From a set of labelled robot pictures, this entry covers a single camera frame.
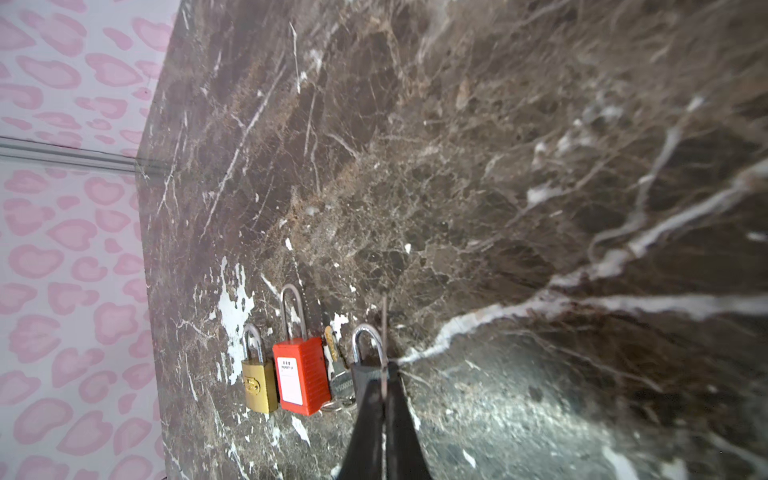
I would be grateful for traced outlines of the red safety padlock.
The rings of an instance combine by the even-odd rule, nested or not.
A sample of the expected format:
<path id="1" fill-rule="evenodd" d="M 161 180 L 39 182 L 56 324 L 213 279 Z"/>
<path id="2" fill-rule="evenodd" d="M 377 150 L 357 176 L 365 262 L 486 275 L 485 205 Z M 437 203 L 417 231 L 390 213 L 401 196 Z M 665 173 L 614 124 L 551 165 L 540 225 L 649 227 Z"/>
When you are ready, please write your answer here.
<path id="1" fill-rule="evenodd" d="M 301 336 L 294 338 L 286 296 L 291 292 L 296 300 Z M 280 314 L 287 340 L 272 347 L 279 387 L 280 405 L 284 410 L 312 416 L 331 400 L 331 392 L 323 345 L 320 337 L 309 337 L 302 297 L 293 284 L 285 284 L 280 293 Z"/>

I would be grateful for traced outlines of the silver red-lock key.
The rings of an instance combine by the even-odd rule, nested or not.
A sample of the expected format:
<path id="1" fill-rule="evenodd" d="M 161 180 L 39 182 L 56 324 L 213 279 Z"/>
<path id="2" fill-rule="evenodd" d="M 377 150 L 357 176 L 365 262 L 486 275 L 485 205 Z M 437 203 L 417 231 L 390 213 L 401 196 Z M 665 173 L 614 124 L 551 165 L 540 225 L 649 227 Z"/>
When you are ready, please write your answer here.
<path id="1" fill-rule="evenodd" d="M 329 377 L 331 400 L 323 405 L 322 410 L 335 412 L 350 407 L 354 403 L 354 385 L 351 371 L 346 367 L 336 346 L 331 326 L 325 327 L 324 336 L 331 356 Z"/>

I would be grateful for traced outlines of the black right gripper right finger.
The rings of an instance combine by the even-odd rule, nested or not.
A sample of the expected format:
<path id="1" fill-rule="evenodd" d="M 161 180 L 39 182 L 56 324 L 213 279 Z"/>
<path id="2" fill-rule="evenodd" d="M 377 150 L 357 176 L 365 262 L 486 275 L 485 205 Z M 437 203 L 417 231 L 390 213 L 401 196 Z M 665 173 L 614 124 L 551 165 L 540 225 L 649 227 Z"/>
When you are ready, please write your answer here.
<path id="1" fill-rule="evenodd" d="M 386 478 L 432 480 L 407 403 L 396 363 L 386 367 L 384 420 L 386 431 Z"/>

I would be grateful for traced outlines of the brass padlock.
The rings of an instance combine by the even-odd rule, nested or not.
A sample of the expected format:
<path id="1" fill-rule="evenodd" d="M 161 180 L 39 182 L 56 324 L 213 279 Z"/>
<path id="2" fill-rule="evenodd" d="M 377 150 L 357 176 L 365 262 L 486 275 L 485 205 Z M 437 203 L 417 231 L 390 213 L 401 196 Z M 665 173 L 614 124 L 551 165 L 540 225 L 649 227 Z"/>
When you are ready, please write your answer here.
<path id="1" fill-rule="evenodd" d="M 244 325 L 242 345 L 246 406 L 255 412 L 270 414 L 279 406 L 276 373 L 274 363 L 264 354 L 261 335 L 253 324 Z"/>

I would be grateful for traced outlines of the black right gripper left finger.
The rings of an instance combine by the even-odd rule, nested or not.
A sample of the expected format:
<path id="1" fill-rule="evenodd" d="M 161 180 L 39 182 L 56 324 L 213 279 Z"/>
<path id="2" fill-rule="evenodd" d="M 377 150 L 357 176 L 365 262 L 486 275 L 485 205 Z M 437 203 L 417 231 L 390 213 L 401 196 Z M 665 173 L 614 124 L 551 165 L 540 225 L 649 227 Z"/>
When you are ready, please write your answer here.
<path id="1" fill-rule="evenodd" d="M 338 480 L 380 480 L 383 473 L 384 397 L 381 381 L 368 383 Z"/>

